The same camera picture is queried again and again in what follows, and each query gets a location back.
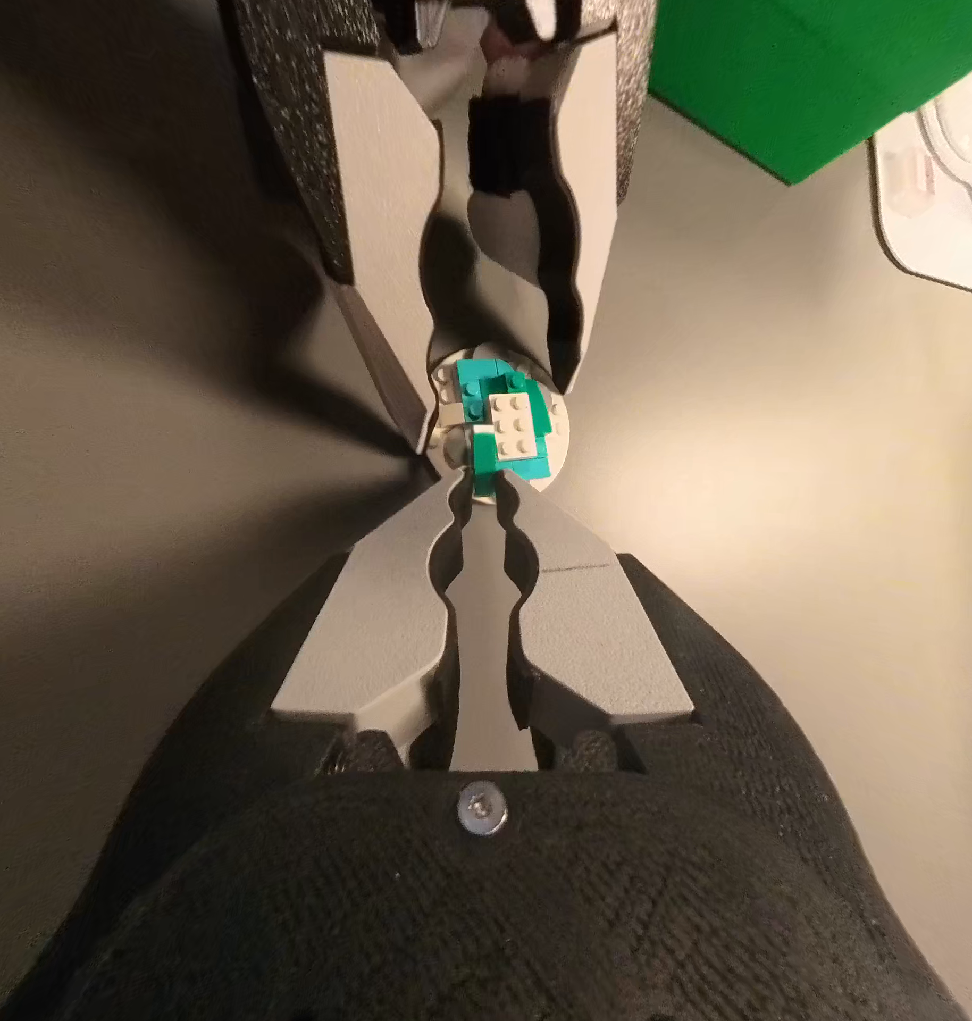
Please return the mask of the wooden book stand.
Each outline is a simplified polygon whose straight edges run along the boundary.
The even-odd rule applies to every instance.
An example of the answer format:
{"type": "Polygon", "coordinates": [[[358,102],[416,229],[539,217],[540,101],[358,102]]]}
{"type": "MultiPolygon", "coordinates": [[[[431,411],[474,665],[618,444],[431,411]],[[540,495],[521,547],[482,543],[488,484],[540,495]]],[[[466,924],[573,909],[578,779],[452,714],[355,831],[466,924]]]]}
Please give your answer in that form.
{"type": "Polygon", "coordinates": [[[972,292],[972,99],[937,97],[870,142],[877,232],[908,274],[972,292]]]}

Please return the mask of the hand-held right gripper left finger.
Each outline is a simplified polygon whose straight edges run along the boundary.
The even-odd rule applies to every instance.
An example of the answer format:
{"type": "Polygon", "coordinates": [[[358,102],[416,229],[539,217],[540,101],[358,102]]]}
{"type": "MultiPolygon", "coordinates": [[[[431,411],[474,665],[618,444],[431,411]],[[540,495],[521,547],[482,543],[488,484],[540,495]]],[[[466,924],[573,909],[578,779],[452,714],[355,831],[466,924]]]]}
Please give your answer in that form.
{"type": "Polygon", "coordinates": [[[454,753],[460,665],[448,588],[472,478],[446,473],[354,545],[271,704],[291,721],[383,732],[416,769],[454,753]]]}

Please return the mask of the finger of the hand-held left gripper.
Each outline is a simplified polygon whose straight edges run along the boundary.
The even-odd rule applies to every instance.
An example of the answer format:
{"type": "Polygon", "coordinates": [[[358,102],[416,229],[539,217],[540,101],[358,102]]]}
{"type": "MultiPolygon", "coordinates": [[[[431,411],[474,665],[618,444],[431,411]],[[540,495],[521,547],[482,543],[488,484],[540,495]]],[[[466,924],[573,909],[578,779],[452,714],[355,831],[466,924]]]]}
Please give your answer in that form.
{"type": "Polygon", "coordinates": [[[421,258],[443,184],[440,133],[383,59],[325,54],[352,282],[334,286],[392,422],[416,454],[437,405],[421,258]]]}
{"type": "Polygon", "coordinates": [[[524,183],[560,393],[584,362],[617,222],[616,79],[617,36],[608,31],[536,60],[524,87],[524,183]]]}

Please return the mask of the green plastic bin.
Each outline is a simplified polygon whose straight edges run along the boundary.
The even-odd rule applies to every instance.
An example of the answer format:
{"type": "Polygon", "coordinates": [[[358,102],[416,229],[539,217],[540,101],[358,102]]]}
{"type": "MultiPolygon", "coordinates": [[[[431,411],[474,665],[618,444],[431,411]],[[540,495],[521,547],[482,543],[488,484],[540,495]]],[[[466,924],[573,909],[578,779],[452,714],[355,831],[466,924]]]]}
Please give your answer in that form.
{"type": "Polygon", "coordinates": [[[649,93],[794,185],[972,71],[972,1],[662,1],[649,93]]]}

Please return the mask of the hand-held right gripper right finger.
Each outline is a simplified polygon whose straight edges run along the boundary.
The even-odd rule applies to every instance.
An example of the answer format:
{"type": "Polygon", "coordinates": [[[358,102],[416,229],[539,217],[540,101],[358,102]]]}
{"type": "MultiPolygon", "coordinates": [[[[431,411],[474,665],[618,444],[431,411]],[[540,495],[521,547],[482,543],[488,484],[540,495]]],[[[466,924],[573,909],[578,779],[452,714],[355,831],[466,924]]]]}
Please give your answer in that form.
{"type": "Polygon", "coordinates": [[[538,768],[557,768],[583,734],[678,724],[694,704],[626,570],[608,543],[519,477],[497,480],[505,573],[518,589],[507,697],[538,768]]]}

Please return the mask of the person's left hand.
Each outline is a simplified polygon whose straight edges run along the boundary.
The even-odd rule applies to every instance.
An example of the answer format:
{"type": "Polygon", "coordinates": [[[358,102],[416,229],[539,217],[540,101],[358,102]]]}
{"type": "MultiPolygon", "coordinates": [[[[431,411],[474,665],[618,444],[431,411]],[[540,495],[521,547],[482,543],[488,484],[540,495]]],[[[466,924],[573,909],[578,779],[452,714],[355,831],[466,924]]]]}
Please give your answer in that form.
{"type": "Polygon", "coordinates": [[[486,64],[481,96],[518,95],[529,76],[531,63],[540,53],[540,42],[516,43],[496,19],[491,18],[480,36],[479,45],[486,64]]]}

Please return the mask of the round white lego assembly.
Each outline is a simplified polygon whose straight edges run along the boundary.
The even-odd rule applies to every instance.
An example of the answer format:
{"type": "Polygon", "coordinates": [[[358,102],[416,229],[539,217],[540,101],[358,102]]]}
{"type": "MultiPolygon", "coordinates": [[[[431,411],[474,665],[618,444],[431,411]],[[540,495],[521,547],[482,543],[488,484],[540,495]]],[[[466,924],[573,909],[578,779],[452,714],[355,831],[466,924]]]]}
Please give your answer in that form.
{"type": "Polygon", "coordinates": [[[549,376],[527,355],[494,344],[443,357],[429,371],[437,397],[426,455],[438,474],[471,475],[475,425],[492,427],[497,472],[511,472],[537,491],[548,488],[569,450],[569,412],[549,376]]]}

